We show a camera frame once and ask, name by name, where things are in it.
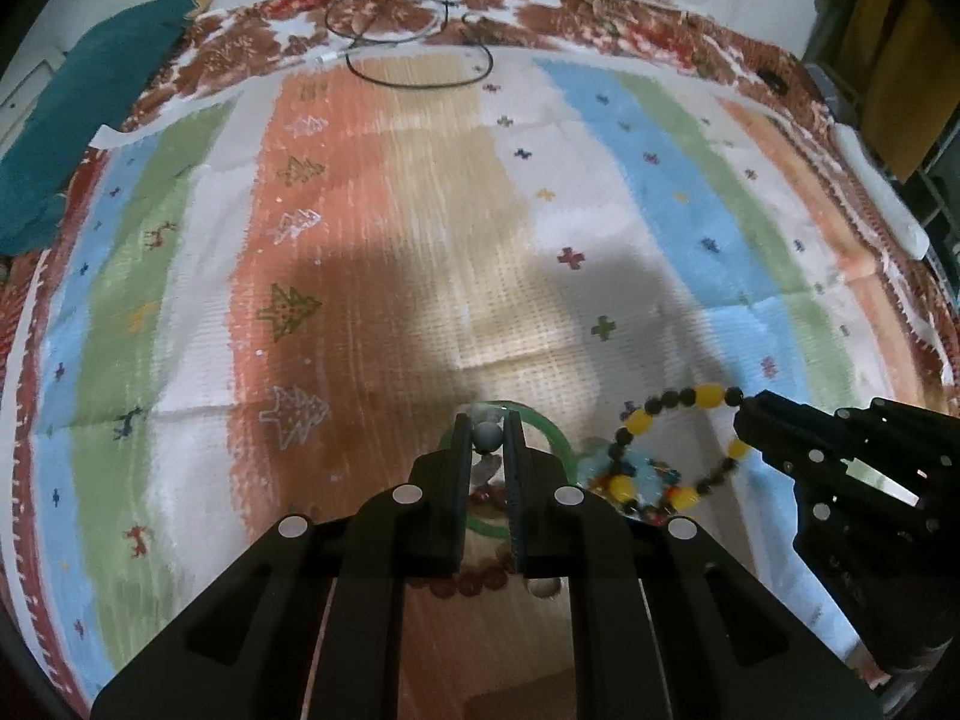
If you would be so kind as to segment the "striped colourful blanket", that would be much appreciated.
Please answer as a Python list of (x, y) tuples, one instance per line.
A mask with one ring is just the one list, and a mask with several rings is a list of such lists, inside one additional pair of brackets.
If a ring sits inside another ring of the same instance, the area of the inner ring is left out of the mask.
[(78, 710), (247, 544), (404, 479), (460, 405), (693, 481), (726, 385), (950, 410), (958, 330), (838, 132), (643, 60), (391, 52), (103, 130), (18, 382), (20, 617)]

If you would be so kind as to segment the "teal towel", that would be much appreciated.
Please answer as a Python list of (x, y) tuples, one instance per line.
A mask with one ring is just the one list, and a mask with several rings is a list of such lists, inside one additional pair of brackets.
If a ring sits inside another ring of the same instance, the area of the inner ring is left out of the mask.
[(2, 154), (2, 254), (52, 244), (65, 190), (99, 128), (119, 128), (212, 0), (149, 0), (83, 34)]

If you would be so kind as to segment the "green jade bangle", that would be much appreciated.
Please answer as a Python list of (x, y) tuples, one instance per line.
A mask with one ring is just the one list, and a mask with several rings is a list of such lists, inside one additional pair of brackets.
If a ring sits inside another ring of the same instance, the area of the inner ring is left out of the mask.
[[(493, 421), (503, 422), (508, 411), (516, 411), (524, 426), (530, 447), (548, 452), (562, 462), (566, 479), (574, 481), (578, 471), (578, 459), (573, 445), (563, 434), (562, 429), (555, 422), (534, 410), (532, 406), (524, 405), (519, 401), (490, 400), (472, 401), (460, 405), (455, 416), (467, 415), (471, 418), (491, 418)], [(498, 447), (491, 454), (491, 460), (485, 460), (477, 449), (472, 455), (472, 481), (469, 493), (477, 496), (482, 491), (502, 496), (506, 492), (506, 473), (503, 465), (503, 449)], [(483, 499), (480, 502), (471, 502), (467, 505), (467, 532), (494, 541), (508, 541), (509, 522), (506, 501), (493, 502)]]

